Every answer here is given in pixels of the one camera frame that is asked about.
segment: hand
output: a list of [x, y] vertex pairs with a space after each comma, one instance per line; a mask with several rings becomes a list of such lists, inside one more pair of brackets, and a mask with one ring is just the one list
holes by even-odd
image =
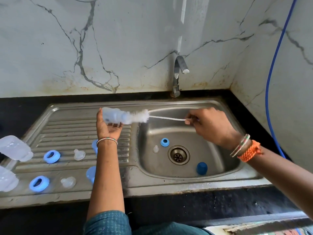
[[120, 133], [122, 131], [122, 128], [123, 128], [123, 124], [120, 123], [119, 126], [117, 124], [106, 125], [102, 117], [102, 108], [100, 108], [97, 113], [96, 127], [97, 127], [98, 139], [110, 137], [110, 138], [115, 138], [116, 140], [118, 140]]
[[194, 126], [197, 134], [205, 140], [229, 150], [234, 150], [243, 138], [233, 128], [226, 114], [213, 107], [190, 110], [186, 116], [185, 124]]

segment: person's left hand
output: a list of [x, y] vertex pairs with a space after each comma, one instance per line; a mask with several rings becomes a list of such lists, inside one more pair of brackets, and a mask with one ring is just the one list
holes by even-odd
[[118, 140], [120, 133], [122, 131], [122, 128], [123, 128], [123, 124], [120, 123], [120, 125], [118, 124], [106, 125], [102, 117], [102, 108], [100, 108], [97, 113], [96, 127], [97, 127], [98, 140], [100, 140], [101, 138], [106, 138], [106, 137], [115, 138], [116, 140]]

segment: black countertop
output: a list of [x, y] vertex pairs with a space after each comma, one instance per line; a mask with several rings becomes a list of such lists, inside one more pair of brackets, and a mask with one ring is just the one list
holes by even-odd
[[[277, 152], [271, 136], [231, 91], [182, 91], [180, 98], [209, 96], [221, 97], [253, 139]], [[0, 138], [10, 134], [21, 138], [49, 104], [167, 98], [168, 92], [0, 98]], [[301, 211], [273, 186], [133, 197], [124, 201], [132, 229], [170, 221], [204, 227], [301, 216]], [[80, 234], [88, 203], [83, 201], [0, 210], [0, 233], [42, 234], [44, 229], [45, 234]], [[53, 226], [47, 231], [48, 224]]]

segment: stainless steel sink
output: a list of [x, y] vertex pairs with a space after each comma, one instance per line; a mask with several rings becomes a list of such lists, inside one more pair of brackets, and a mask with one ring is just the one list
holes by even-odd
[[[183, 118], [191, 108], [197, 106], [171, 106], [150, 110], [150, 115], [171, 118]], [[170, 145], [160, 146], [163, 138]], [[153, 147], [159, 146], [159, 152], [153, 153]], [[229, 157], [230, 152], [204, 140], [196, 130], [182, 121], [150, 118], [139, 126], [138, 133], [139, 162], [144, 170], [151, 174], [167, 177], [199, 177], [196, 167], [199, 162], [208, 166], [206, 176], [217, 175], [236, 169], [240, 160]]]
[[[1, 163], [13, 170], [20, 182], [14, 190], [0, 192], [0, 208], [89, 199], [92, 183], [85, 174], [96, 165], [91, 143], [96, 139], [96, 112], [104, 106], [126, 111], [148, 109], [151, 115], [172, 118], [184, 118], [189, 109], [215, 107], [223, 110], [233, 126], [244, 133], [227, 106], [216, 98], [51, 105], [23, 138], [34, 157], [27, 162], [6, 159]], [[169, 140], [169, 146], [160, 145], [162, 138]], [[153, 153], [155, 145], [159, 147], [157, 154]], [[61, 158], [46, 164], [43, 155], [51, 149], [58, 150]], [[74, 149], [84, 150], [85, 158], [75, 161]], [[202, 139], [184, 122], [150, 118], [147, 123], [126, 125], [118, 144], [124, 197], [270, 184], [229, 153]], [[199, 162], [208, 166], [205, 176], [196, 173]], [[28, 185], [38, 175], [48, 177], [50, 185], [41, 193], [34, 193]], [[77, 184], [65, 189], [60, 181], [69, 176], [74, 176]]]

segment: chrome faucet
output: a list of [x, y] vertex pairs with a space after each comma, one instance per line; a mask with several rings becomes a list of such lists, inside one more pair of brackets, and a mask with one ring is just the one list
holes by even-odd
[[187, 64], [183, 56], [181, 55], [176, 57], [175, 64], [174, 64], [174, 77], [173, 77], [173, 86], [172, 86], [172, 92], [171, 92], [171, 97], [174, 97], [174, 98], [180, 96], [179, 84], [178, 84], [179, 69], [182, 71], [183, 74], [189, 73]]

